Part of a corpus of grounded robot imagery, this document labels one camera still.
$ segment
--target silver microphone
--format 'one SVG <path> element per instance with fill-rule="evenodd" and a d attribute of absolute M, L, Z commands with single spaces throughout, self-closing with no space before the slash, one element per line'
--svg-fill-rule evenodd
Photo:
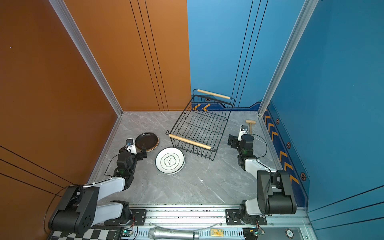
<path fill-rule="evenodd" d="M 199 239 L 199 233 L 194 231 L 181 231 L 181 230 L 153 227 L 149 230 L 148 237 L 153 240 L 161 239 L 161 238 L 194 240 L 194 239 Z"/>

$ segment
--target chessboard pattern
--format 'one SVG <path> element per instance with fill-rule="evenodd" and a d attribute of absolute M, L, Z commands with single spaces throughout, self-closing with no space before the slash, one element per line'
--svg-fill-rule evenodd
<path fill-rule="evenodd" d="M 54 231 L 48 240 L 118 240 L 117 230 L 88 229 L 84 234 Z"/>

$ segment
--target white plate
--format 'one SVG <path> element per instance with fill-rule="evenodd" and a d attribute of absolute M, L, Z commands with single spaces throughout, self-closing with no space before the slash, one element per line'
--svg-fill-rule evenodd
<path fill-rule="evenodd" d="M 179 172 L 185 163 L 184 154 L 177 148 L 167 147 L 156 157 L 156 167 L 165 174 Z"/>

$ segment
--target microphone grille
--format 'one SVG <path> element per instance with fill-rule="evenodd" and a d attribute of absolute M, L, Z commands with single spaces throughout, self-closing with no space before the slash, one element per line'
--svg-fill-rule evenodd
<path fill-rule="evenodd" d="M 156 230 L 155 227 L 149 229 L 149 231 L 148 231 L 148 238 L 155 239 L 155 230 Z"/>

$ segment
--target metal wire rack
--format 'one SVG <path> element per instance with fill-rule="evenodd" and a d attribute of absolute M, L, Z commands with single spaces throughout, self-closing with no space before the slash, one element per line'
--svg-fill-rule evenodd
<path fill-rule="evenodd" d="M 212 96 L 227 99 L 229 102 Z M 173 128 L 166 132 L 172 145 L 213 161 L 234 101 L 233 98 L 221 94 L 200 89 L 193 90 L 192 99 Z"/>

